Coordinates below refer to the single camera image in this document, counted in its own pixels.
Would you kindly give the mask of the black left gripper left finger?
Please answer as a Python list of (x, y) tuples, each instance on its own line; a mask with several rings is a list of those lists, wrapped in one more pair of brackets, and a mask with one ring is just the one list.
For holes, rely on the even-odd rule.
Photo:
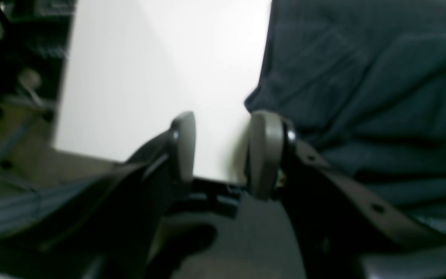
[(193, 182), (196, 121), (173, 119), (154, 153), (94, 182), (41, 221), (0, 237), (0, 272), (19, 279), (142, 279), (166, 211)]

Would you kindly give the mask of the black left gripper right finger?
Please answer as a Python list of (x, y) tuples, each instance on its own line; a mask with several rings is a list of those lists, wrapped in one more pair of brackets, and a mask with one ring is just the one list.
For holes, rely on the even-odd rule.
[(249, 124), (250, 193), (279, 200), (308, 279), (446, 279), (446, 235), (343, 175), (276, 113)]

